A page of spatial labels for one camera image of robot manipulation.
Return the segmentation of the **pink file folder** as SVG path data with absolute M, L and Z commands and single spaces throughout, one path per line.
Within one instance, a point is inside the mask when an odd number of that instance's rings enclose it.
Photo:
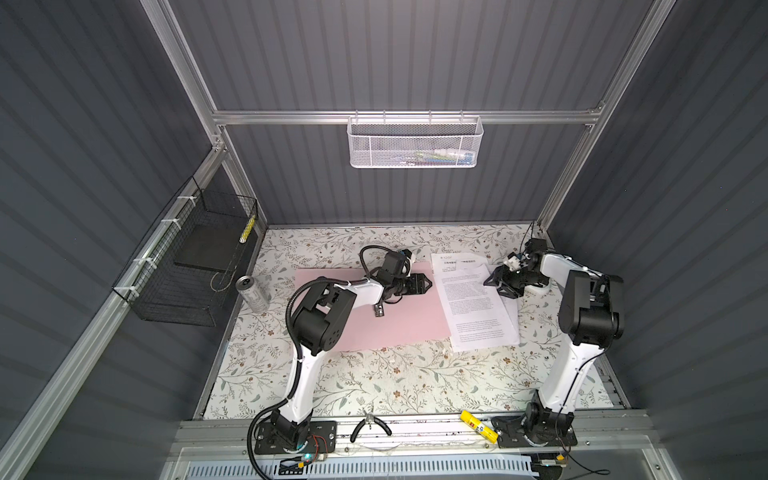
M 423 295 L 384 304 L 376 317 L 372 305 L 354 308 L 332 352 L 378 350 L 448 338 L 451 331 L 435 286 Z

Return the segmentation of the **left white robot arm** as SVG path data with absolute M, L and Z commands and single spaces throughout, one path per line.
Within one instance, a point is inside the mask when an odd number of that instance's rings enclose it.
M 301 450 L 310 438 L 313 394 L 321 362 L 340 341 L 353 310 L 371 307 L 377 318 L 384 306 L 404 296 L 423 295 L 432 286 L 422 273 L 412 271 L 412 252 L 366 245 L 359 252 L 364 277 L 341 280 L 320 276 L 296 289 L 288 300 L 285 325 L 293 347 L 292 371 L 284 398 L 257 414 L 249 434 L 266 423 L 278 442 Z

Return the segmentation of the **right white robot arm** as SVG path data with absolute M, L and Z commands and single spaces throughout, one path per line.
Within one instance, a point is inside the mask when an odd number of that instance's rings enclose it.
M 502 448 L 571 447 L 579 390 L 588 370 L 625 329 L 624 280 L 574 261 L 532 238 L 484 281 L 509 299 L 527 289 L 557 286 L 561 291 L 558 325 L 565 335 L 543 384 L 534 390 L 521 416 L 491 419 Z

